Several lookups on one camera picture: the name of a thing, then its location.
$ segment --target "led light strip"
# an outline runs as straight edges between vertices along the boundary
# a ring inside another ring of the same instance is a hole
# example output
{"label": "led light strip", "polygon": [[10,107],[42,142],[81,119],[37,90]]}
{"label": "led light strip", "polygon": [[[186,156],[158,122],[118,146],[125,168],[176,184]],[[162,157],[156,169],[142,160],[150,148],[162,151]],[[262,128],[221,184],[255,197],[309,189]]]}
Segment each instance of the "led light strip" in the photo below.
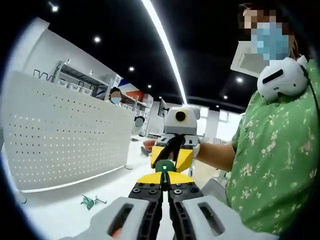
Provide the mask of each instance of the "led light strip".
{"label": "led light strip", "polygon": [[153,24],[154,24],[154,26],[155,26],[160,38],[161,38],[161,41],[162,41],[163,46],[165,48],[166,54],[169,57],[169,60],[170,60],[170,63],[171,63],[171,66],[172,66],[176,81],[177,81],[177,83],[179,85],[179,89],[180,89],[181,96],[182,96],[182,99],[183,99],[183,104],[186,105],[188,103],[187,103],[185,89],[184,89],[184,86],[182,84],[182,80],[181,80],[181,77],[180,77],[180,74],[179,74],[178,66],[177,66],[174,54],[173,54],[173,52],[171,50],[168,38],[167,38],[166,33],[165,33],[165,30],[162,27],[162,24],[160,22],[160,19],[159,19],[157,13],[156,13],[156,10],[155,10],[154,6],[152,5],[152,3],[150,2],[150,0],[141,0],[141,1],[143,3],[144,7],[146,8],[147,12],[149,13],[149,15],[151,17],[151,20],[152,20],[152,22],[153,22]]}

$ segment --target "green object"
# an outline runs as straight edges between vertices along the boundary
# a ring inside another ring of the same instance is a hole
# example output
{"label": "green object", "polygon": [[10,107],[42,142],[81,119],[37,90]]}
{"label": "green object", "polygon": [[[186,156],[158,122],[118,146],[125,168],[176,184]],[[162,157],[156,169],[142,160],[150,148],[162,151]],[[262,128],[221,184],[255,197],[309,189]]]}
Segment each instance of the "green object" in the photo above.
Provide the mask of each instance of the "green object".
{"label": "green object", "polygon": [[92,207],[95,205],[95,201],[93,201],[91,198],[85,195],[82,195],[82,196],[83,196],[83,199],[81,204],[85,204],[88,210],[92,209]]}
{"label": "green object", "polygon": [[175,164],[170,160],[160,160],[155,164],[155,172],[175,172]]}
{"label": "green object", "polygon": [[[314,60],[307,71],[319,102],[320,71]],[[232,145],[229,206],[253,231],[279,235],[305,203],[317,171],[320,139],[311,88],[271,104],[254,93]]]}

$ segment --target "white headset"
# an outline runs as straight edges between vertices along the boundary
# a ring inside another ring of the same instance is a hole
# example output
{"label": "white headset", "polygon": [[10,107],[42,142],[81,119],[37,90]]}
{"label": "white headset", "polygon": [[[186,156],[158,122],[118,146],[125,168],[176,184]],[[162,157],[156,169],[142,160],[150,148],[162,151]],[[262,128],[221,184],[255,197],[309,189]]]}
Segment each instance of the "white headset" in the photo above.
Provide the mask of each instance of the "white headset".
{"label": "white headset", "polygon": [[305,56],[297,61],[289,57],[270,61],[258,77],[258,92],[267,103],[275,101],[279,93],[287,96],[302,94],[308,86],[307,65]]}

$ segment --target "screw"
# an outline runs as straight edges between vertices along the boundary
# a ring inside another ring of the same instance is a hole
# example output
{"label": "screw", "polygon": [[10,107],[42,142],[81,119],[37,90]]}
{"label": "screw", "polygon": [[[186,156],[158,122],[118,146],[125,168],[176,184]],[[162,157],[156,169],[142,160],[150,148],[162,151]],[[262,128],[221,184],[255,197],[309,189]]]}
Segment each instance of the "screw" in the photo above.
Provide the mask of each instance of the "screw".
{"label": "screw", "polygon": [[157,193],[157,190],[154,190],[154,189],[152,189],[152,190],[149,191],[149,194],[152,194],[152,195],[153,195],[153,194],[156,194],[156,193]]}
{"label": "screw", "polygon": [[134,192],[134,193],[136,193],[136,194],[137,194],[137,193],[140,193],[140,189],[135,187],[134,189],[132,189],[132,192]]}
{"label": "screw", "polygon": [[180,190],[180,189],[176,189],[176,190],[174,190],[173,192],[174,192],[175,195],[180,195],[180,194],[182,194],[182,190]]}
{"label": "screw", "polygon": [[195,194],[195,193],[199,192],[199,189],[193,187],[193,188],[190,188],[190,192],[193,193],[193,194]]}

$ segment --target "perforated panel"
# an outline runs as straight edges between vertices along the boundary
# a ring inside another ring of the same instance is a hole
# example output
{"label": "perforated panel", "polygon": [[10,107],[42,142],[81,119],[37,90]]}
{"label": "perforated panel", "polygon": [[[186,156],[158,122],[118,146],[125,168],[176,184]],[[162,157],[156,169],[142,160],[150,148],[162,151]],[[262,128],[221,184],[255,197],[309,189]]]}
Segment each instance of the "perforated panel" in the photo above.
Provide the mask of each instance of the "perforated panel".
{"label": "perforated panel", "polygon": [[3,133],[19,190],[69,184],[126,164],[134,112],[20,72],[10,81]]}

